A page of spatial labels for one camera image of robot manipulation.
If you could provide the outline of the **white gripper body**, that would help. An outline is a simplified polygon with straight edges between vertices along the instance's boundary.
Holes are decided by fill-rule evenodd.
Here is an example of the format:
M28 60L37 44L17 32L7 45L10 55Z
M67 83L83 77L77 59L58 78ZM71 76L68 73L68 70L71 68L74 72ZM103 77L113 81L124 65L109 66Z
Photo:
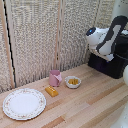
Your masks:
M114 55L113 54L109 54L109 55L102 55L102 54L99 54L99 56L103 59L105 59L106 61L112 61L112 59L114 58Z

